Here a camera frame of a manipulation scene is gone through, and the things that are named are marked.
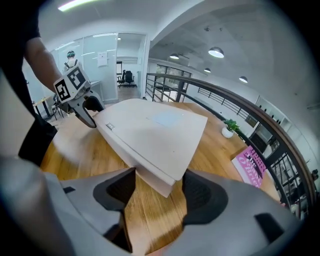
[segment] potted plant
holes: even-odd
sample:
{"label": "potted plant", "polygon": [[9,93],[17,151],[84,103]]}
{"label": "potted plant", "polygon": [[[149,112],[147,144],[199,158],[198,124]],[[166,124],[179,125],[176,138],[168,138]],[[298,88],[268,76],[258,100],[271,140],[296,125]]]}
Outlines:
{"label": "potted plant", "polygon": [[239,126],[237,122],[232,119],[224,120],[223,122],[226,126],[222,128],[222,135],[226,138],[231,138],[235,131],[239,129]]}

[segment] metal railing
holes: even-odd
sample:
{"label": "metal railing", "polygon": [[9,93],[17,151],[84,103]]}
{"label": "metal railing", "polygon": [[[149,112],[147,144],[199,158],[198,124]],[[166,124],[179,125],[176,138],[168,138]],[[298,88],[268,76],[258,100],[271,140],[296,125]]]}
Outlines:
{"label": "metal railing", "polygon": [[[157,78],[176,80],[178,81],[178,87],[171,87],[160,83],[157,81]],[[220,104],[227,105],[226,107],[236,112],[243,119],[247,119],[249,117],[255,120],[255,122],[259,122],[259,125],[264,126],[272,134],[274,139],[277,141],[277,147],[272,145],[272,153],[266,158],[250,138],[246,137],[241,130],[236,131],[238,136],[248,146],[252,146],[264,162],[273,178],[274,185],[280,194],[281,202],[285,203],[288,208],[290,208],[291,205],[298,207],[296,213],[299,217],[303,217],[303,214],[301,214],[302,212],[308,214],[311,207],[316,202],[316,187],[311,173],[303,156],[296,148],[290,137],[281,128],[281,126],[262,109],[232,91],[205,81],[185,76],[148,73],[145,92],[151,97],[152,101],[157,101],[155,99],[158,99],[160,102],[163,101],[164,96],[168,97],[168,99],[173,102],[180,102],[181,97],[183,96],[184,98],[188,98],[202,106],[218,119],[222,121],[225,120],[221,114],[216,112],[207,104],[188,95],[186,91],[183,91],[185,83],[199,87],[198,93],[201,92],[209,98],[213,98]],[[173,98],[166,95],[165,91],[168,90],[176,91],[176,97]]]}

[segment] white pot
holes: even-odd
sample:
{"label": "white pot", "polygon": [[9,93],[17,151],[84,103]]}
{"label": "white pot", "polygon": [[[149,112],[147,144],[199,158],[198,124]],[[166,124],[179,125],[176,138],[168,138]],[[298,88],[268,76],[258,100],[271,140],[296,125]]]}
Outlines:
{"label": "white pot", "polygon": [[226,138],[231,138],[232,135],[234,135],[234,133],[235,133],[234,131],[229,131],[227,127],[222,128],[222,135]]}

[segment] wooden handrail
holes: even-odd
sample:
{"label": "wooden handrail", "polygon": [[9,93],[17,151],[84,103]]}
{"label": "wooden handrail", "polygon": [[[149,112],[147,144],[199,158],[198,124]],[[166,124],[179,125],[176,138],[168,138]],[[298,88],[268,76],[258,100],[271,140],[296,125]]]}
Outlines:
{"label": "wooden handrail", "polygon": [[292,160],[294,166],[296,167],[303,186],[306,189],[306,195],[308,204],[313,206],[316,202],[316,187],[315,183],[312,179],[311,173],[307,167],[307,164],[301,155],[300,151],[296,147],[295,143],[288,136],[288,134],[283,130],[283,128],[273,120],[271,116],[265,113],[262,109],[257,107],[255,104],[250,102],[249,100],[241,97],[240,95],[227,90],[225,88],[219,87],[209,82],[205,82],[199,79],[194,79],[185,76],[179,75],[171,75],[171,74],[161,74],[161,73],[147,73],[147,76],[155,76],[157,78],[168,78],[173,80],[178,80],[180,82],[188,83],[194,86],[198,86],[200,88],[206,89],[210,92],[213,92],[221,97],[226,98],[227,100],[235,103],[240,108],[247,111],[250,115],[252,115],[255,119],[257,119],[261,124],[265,126],[269,132],[272,133],[276,137],[276,139],[281,143],[284,148],[287,150],[287,154]]}

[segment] book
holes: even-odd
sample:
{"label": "book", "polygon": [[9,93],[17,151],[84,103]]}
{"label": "book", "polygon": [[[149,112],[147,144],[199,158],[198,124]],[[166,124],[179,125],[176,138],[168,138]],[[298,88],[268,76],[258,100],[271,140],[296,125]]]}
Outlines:
{"label": "book", "polygon": [[257,188],[261,187],[267,168],[252,146],[248,146],[232,159],[232,163],[239,172],[243,182]]}

